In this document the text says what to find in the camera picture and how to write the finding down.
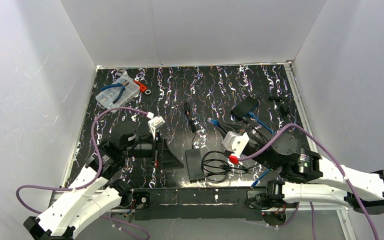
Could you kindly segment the black switch with blue ports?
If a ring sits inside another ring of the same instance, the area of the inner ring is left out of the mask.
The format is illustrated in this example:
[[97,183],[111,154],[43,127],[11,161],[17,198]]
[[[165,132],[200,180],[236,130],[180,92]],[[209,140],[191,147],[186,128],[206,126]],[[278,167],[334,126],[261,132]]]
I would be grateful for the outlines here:
[[256,109],[259,106],[259,101],[252,97],[248,96],[230,111],[230,114],[238,120],[242,120],[247,117],[250,112]]

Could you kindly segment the grey ribbed network switch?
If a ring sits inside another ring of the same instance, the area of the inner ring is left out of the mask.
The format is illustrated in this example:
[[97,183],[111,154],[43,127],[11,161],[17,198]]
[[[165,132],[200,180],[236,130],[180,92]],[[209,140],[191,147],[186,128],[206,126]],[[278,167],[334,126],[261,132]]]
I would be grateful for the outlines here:
[[194,148],[186,150],[185,159],[187,163],[189,181],[194,183],[204,180],[205,174],[202,170],[202,157],[200,149]]

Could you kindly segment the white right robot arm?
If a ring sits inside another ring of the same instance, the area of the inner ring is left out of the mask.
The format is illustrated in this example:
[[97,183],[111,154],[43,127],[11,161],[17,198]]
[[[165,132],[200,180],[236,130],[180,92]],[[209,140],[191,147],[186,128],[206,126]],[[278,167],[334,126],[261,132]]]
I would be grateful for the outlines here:
[[289,123],[276,134],[253,135],[252,126],[216,122],[223,137],[224,154],[233,164],[253,160],[270,171],[279,170],[262,192],[247,198],[251,208],[274,208],[281,204],[317,202],[352,208],[358,213],[384,213],[384,170],[370,173],[337,163],[332,157],[302,147],[289,134],[298,126]]

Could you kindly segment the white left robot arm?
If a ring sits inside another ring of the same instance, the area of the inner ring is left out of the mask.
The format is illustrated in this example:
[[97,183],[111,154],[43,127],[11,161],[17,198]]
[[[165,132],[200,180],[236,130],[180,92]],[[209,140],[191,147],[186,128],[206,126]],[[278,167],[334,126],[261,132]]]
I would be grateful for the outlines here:
[[109,140],[98,146],[69,186],[47,210],[28,217],[24,228],[35,240],[73,240],[89,224],[114,208],[147,209],[149,193],[136,193],[122,179],[110,179],[126,164],[127,158],[150,160],[157,170],[182,169],[184,164],[168,148],[157,132],[137,136],[135,132],[120,136],[118,143]]

